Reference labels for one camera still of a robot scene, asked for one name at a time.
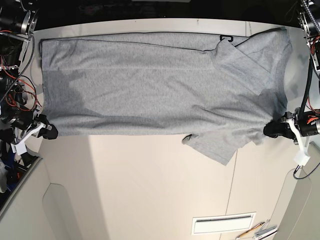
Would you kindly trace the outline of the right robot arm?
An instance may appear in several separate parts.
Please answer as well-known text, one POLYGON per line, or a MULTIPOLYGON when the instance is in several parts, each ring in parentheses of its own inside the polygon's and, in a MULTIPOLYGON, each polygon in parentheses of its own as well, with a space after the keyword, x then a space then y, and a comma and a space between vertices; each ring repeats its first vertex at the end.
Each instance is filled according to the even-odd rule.
POLYGON ((9 126, 8 143, 21 156, 29 137, 56 139, 58 130, 40 113, 32 80, 25 78, 35 52, 34 30, 40 0, 0 2, 0 120, 9 126))

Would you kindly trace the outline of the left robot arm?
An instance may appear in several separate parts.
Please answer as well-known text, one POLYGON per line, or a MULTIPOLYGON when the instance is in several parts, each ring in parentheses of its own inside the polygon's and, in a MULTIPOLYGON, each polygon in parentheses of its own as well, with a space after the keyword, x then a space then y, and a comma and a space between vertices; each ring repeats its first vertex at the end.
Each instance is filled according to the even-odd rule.
POLYGON ((311 106, 309 94, 312 76, 320 78, 320 2, 301 0, 297 18, 309 48, 308 73, 302 102, 293 113, 286 112, 281 118, 269 122, 263 129, 267 137, 284 137, 293 140, 295 144, 298 144, 298 137, 320 134, 320 110, 311 106))

